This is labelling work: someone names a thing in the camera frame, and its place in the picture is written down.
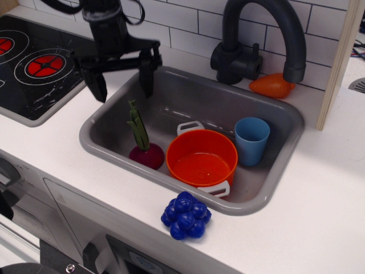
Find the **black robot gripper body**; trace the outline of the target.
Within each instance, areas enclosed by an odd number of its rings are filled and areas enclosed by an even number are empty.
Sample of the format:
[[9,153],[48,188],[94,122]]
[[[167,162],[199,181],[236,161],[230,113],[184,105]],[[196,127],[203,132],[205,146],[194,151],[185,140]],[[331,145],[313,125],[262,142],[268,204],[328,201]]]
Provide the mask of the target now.
[[150,50],[159,54],[160,42],[131,36],[127,24],[131,23],[120,5],[81,5],[82,17],[89,23],[94,45],[75,49],[70,57],[90,60],[99,65],[100,72],[138,69],[139,54]]

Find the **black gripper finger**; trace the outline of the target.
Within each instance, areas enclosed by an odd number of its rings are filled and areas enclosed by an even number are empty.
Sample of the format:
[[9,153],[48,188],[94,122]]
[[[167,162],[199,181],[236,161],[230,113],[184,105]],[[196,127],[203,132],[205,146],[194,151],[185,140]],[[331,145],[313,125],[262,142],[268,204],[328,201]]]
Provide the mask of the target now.
[[150,50],[142,50],[139,54],[139,82],[149,98],[153,94],[153,73],[160,65],[160,55],[152,54]]
[[98,64],[90,60],[74,59],[74,67],[96,100],[104,103],[107,98],[106,82]]

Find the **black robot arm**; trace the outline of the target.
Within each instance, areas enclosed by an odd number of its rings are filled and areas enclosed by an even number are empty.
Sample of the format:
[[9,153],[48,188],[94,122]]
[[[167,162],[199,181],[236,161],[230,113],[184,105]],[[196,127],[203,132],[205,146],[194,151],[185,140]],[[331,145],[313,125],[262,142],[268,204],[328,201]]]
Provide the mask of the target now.
[[139,70],[139,81],[146,97],[153,94],[153,73],[162,64],[157,40],[135,38],[128,33],[129,19],[120,1],[80,1],[72,7],[60,1],[45,4],[65,14],[82,13],[89,23],[94,45],[74,49],[70,58],[96,100],[107,98],[105,72]]

